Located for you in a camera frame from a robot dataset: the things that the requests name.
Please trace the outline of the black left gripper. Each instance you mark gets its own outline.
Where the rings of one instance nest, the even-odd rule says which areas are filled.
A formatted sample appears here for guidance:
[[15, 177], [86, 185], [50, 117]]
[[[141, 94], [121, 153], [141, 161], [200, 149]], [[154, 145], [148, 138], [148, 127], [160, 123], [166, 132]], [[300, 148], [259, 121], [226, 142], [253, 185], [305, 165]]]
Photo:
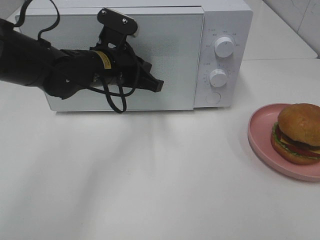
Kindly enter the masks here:
[[154, 93], [162, 90], [164, 81], [156, 79], [151, 74], [152, 64], [136, 55], [129, 43], [125, 43], [120, 51], [110, 48], [107, 53], [112, 59], [114, 69], [122, 72], [124, 87], [132, 88], [134, 86], [139, 69], [137, 88]]

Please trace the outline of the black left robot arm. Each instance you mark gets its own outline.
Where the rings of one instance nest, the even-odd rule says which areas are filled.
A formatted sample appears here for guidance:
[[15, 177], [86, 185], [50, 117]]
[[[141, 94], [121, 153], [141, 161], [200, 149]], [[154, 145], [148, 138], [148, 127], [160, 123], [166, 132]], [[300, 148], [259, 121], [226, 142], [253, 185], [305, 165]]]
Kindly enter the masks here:
[[52, 97], [65, 100], [80, 90], [96, 91], [103, 83], [160, 92], [164, 82], [151, 75], [151, 67], [128, 43], [121, 50], [99, 45], [59, 50], [15, 31], [12, 22], [0, 21], [0, 79], [38, 87]]

